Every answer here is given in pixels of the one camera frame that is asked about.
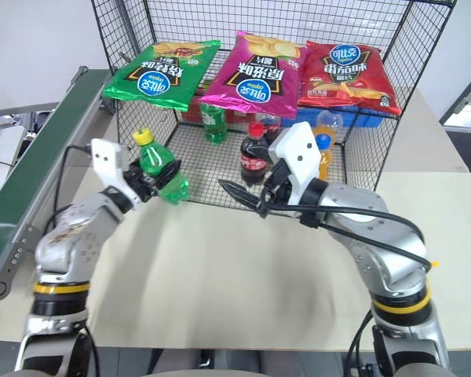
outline yellow bottle cap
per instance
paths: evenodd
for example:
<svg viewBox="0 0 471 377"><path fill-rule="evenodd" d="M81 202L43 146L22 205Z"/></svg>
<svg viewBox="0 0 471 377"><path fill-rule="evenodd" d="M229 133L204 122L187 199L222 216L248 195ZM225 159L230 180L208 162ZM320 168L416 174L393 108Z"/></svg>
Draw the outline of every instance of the yellow bottle cap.
<svg viewBox="0 0 471 377"><path fill-rule="evenodd" d="M133 132L133 139L138 145L146 145L154 141L154 134L148 128L142 128Z"/></svg>

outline pink chip bag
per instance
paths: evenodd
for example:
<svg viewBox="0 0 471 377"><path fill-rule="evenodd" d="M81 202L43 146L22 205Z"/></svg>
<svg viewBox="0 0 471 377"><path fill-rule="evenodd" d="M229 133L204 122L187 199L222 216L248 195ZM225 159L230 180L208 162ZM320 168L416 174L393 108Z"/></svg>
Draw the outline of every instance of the pink chip bag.
<svg viewBox="0 0 471 377"><path fill-rule="evenodd" d="M234 49L200 100L294 119L304 59L304 46L238 31Z"/></svg>

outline white wall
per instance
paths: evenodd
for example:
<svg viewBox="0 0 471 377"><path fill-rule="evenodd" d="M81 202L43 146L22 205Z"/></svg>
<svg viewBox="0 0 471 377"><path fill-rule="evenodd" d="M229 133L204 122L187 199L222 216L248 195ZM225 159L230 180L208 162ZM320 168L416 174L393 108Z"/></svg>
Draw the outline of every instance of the white wall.
<svg viewBox="0 0 471 377"><path fill-rule="evenodd" d="M471 82L471 0L458 0L418 88L441 118Z"/></svg>
<svg viewBox="0 0 471 377"><path fill-rule="evenodd" d="M79 65L108 68L90 0L0 0L0 109L58 102Z"/></svg>

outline orange juice bottle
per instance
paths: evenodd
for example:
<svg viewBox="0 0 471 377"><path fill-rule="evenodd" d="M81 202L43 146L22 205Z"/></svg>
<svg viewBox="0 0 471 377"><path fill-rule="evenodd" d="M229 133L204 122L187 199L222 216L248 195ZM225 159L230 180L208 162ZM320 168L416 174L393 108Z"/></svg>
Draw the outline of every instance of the orange juice bottle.
<svg viewBox="0 0 471 377"><path fill-rule="evenodd" d="M316 143L321 152L319 162L319 179L326 181L328 167L333 160L332 149L337 137L337 128L343 126L342 115L322 110L316 118L316 126L312 130Z"/></svg>

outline wire mesh basket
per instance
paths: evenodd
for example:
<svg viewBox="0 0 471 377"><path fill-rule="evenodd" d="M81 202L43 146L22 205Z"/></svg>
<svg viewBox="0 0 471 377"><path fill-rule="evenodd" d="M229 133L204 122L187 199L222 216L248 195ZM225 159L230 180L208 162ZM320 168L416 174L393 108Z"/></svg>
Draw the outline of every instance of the wire mesh basket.
<svg viewBox="0 0 471 377"><path fill-rule="evenodd" d="M455 0L92 0L101 41L112 72L150 44L220 39L221 49L200 85L214 79L236 42L237 31L305 43L365 44L381 50L386 73L404 110L450 17ZM328 181L375 189L400 117L349 111L353 121L337 131ZM377 126L362 118L376 116ZM167 145L191 182L191 200L223 207L241 206L222 192L217 179L242 184L239 146L243 123L229 124L228 140L212 145L200 122L143 101L121 101L119 141L137 156L131 134L141 127ZM260 192L254 186L250 191Z"/></svg>

